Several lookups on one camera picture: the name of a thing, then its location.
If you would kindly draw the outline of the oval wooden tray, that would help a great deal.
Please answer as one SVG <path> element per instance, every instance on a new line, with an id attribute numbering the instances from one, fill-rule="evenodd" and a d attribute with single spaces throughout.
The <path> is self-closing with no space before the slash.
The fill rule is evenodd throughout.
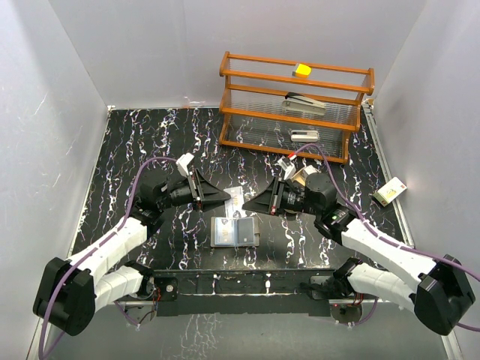
<path id="1" fill-rule="evenodd" d="M 292 182 L 298 182 L 301 186 L 305 186 L 305 183 L 306 183 L 306 179 L 304 179 L 302 177 L 302 174 L 301 174 L 301 170 L 303 169 L 301 168 L 300 170 L 298 170 L 295 175 L 289 179 L 291 180 Z"/>

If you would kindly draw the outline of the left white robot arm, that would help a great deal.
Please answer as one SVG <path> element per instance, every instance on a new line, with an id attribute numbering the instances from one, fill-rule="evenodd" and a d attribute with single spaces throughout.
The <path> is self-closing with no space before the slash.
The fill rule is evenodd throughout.
<path id="1" fill-rule="evenodd" d="M 198 169 L 164 181 L 143 179 L 131 209 L 108 233 L 68 259 L 55 257 L 46 264 L 34 314 L 75 336 L 101 308 L 132 294 L 147 299 L 155 290 L 150 268 L 133 260 L 116 271 L 113 266 L 158 232 L 166 210 L 192 205 L 198 212 L 207 212 L 229 199 Z"/>

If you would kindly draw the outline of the white VIP card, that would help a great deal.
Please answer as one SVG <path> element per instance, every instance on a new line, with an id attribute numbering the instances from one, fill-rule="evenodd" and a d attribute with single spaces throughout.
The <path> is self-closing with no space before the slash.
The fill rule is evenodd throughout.
<path id="1" fill-rule="evenodd" d="M 225 202 L 225 215 L 227 218 L 245 218 L 246 213 L 242 206 L 245 203 L 243 189 L 241 186 L 229 187 L 224 190 L 230 195 Z"/>

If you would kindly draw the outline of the white plastic card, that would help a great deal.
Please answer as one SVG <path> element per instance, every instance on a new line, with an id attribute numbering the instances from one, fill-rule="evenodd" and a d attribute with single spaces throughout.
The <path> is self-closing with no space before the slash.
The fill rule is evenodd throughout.
<path id="1" fill-rule="evenodd" d="M 235 236 L 234 221 L 230 218 L 219 217 L 215 220 L 216 245 L 233 245 Z"/>

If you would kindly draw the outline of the grey card holder wallet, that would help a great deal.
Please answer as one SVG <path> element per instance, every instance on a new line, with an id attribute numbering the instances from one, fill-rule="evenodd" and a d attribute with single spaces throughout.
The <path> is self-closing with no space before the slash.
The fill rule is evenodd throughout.
<path id="1" fill-rule="evenodd" d="M 227 217 L 234 221 L 234 244 L 215 244 L 215 220 L 217 218 L 220 217 L 213 217 L 211 219 L 211 246 L 213 248 L 246 248 L 258 247 L 260 245 L 260 228 L 258 220 L 255 217 Z"/>

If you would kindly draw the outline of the stack of cards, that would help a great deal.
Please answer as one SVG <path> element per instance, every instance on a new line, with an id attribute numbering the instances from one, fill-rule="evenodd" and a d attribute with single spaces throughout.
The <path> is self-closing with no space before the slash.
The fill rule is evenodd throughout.
<path id="1" fill-rule="evenodd" d="M 320 171 L 315 168 L 314 166 L 305 166 L 302 170 L 301 170 L 301 175 L 304 179 L 306 179 L 308 176 L 310 175 L 313 175 L 315 173 L 319 173 Z"/>

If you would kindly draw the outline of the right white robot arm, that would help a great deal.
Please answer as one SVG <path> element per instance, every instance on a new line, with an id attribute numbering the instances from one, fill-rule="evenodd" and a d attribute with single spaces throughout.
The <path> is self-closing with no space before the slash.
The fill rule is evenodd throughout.
<path id="1" fill-rule="evenodd" d="M 452 256 L 431 259 L 371 229 L 366 220 L 338 201 L 338 192 L 324 173 L 310 174 L 303 185 L 275 178 L 243 209 L 264 215 L 313 215 L 319 233 L 380 264 L 374 268 L 349 258 L 324 281 L 311 279 L 303 290 L 312 298 L 349 298 L 367 294 L 395 303 L 415 314 L 438 335 L 448 335 L 475 303 L 465 271 Z"/>

